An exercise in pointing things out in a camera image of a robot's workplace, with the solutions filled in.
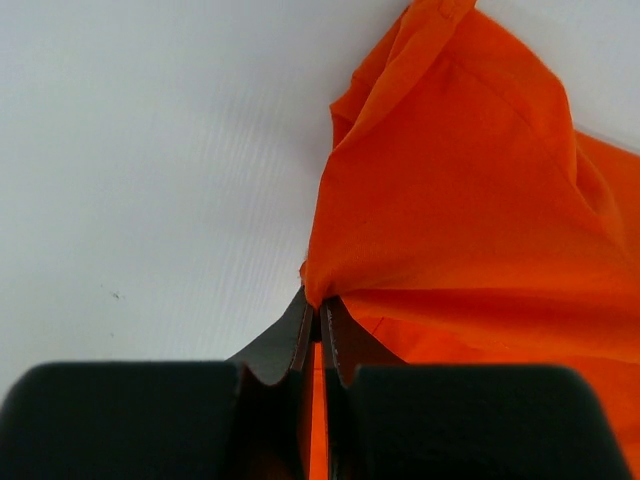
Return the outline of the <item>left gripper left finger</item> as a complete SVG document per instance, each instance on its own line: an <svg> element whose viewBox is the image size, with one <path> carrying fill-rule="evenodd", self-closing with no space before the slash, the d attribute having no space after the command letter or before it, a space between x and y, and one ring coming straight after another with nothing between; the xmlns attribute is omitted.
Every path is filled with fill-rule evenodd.
<svg viewBox="0 0 640 480"><path fill-rule="evenodd" d="M300 287L281 317L228 358L246 367L263 385L277 385L292 370L300 370L307 356L314 310Z"/></svg>

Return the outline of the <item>orange t-shirt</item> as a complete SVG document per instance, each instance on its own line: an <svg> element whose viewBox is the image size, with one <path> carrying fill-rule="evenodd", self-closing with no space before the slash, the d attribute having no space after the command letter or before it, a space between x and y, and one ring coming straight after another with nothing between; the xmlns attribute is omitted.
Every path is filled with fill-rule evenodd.
<svg viewBox="0 0 640 480"><path fill-rule="evenodd" d="M553 362L639 466L639 158L471 1L415 1L331 108L308 301L409 362Z"/></svg>

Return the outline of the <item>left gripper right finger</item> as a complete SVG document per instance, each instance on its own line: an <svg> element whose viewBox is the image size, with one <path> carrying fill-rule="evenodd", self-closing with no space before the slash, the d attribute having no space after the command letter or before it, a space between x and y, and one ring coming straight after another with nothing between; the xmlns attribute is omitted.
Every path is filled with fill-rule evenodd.
<svg viewBox="0 0 640 480"><path fill-rule="evenodd" d="M340 297L324 301L319 314L325 367L343 387L361 366L406 364L352 317Z"/></svg>

